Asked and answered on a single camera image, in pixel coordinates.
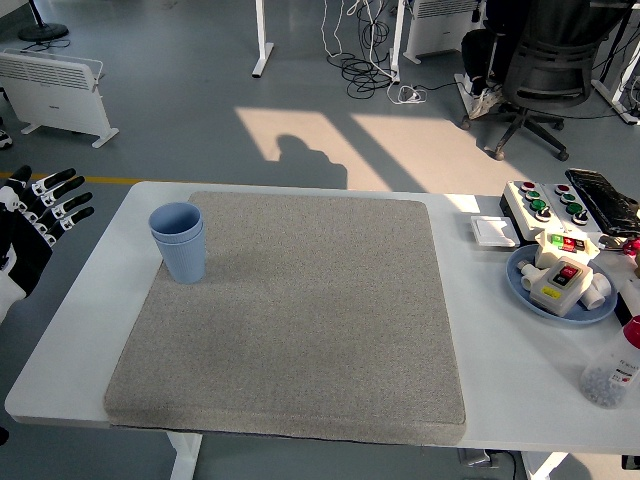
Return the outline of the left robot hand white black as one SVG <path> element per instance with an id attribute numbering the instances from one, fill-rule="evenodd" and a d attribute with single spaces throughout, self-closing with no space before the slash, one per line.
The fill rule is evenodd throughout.
<path id="1" fill-rule="evenodd" d="M 1 187 L 1 316 L 31 295 L 58 240 L 94 208 L 90 192 L 62 197 L 80 187 L 83 176 L 69 168 L 32 182 L 24 165 Z"/>

